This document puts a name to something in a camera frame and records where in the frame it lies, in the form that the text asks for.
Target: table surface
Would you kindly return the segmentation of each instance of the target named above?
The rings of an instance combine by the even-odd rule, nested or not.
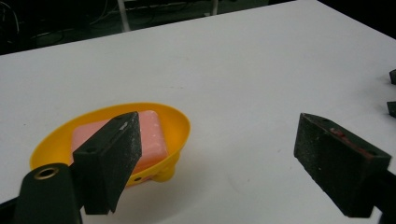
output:
[[[58,126],[158,102],[191,120],[175,176],[125,190],[114,215],[84,223],[376,223],[376,209],[344,217],[293,148],[305,112],[396,156],[395,68],[394,39],[314,0],[1,56],[0,200],[18,195]]]

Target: pink sponge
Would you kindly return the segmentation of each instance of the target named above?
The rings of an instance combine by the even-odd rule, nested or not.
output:
[[[157,113],[152,110],[146,110],[138,112],[138,114],[142,140],[142,157],[134,168],[133,174],[149,168],[168,156],[163,129]],[[78,126],[73,131],[72,152],[108,123],[109,120],[106,119]]]

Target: black bracket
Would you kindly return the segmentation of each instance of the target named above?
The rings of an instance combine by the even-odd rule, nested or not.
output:
[[[345,216],[369,217],[376,206],[382,223],[396,223],[388,153],[329,119],[301,114],[294,156]]]
[[[73,153],[70,167],[53,163],[30,172],[20,196],[0,204],[0,223],[78,224],[82,206],[88,215],[115,212],[141,157],[140,141],[137,112],[115,117]]]

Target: black floor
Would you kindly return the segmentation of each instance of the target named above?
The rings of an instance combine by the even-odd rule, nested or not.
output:
[[[264,7],[267,5],[268,0],[221,0],[219,1],[218,14],[254,7]],[[211,1],[190,0],[189,2],[152,5],[136,5],[135,2],[127,2],[126,6],[128,20],[132,30],[131,32],[133,32],[134,30],[167,23],[202,18],[209,13]],[[3,47],[0,49],[0,55],[121,33],[120,13],[116,1],[108,1],[108,4],[106,4],[106,7],[103,7],[103,9],[101,15],[91,19],[89,23],[83,27],[62,29],[47,28],[41,29],[41,32],[37,29],[38,31],[30,33],[30,36],[20,37],[15,41],[7,40],[5,45],[0,44],[0,48]]]

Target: yellow bowl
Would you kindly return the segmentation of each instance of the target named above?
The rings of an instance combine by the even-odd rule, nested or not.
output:
[[[71,139],[73,131],[80,125],[103,119],[112,119],[117,115],[132,112],[154,110],[157,112],[163,134],[168,148],[168,157],[163,161],[131,175],[127,186],[139,184],[148,179],[163,182],[170,179],[175,172],[175,165],[180,156],[180,150],[184,147],[189,134],[190,122],[188,118],[171,106],[155,103],[134,103],[125,105],[113,105],[92,111],[68,121],[50,135],[48,135],[36,148],[30,159],[30,167],[33,169],[42,165],[61,162],[70,165]]]

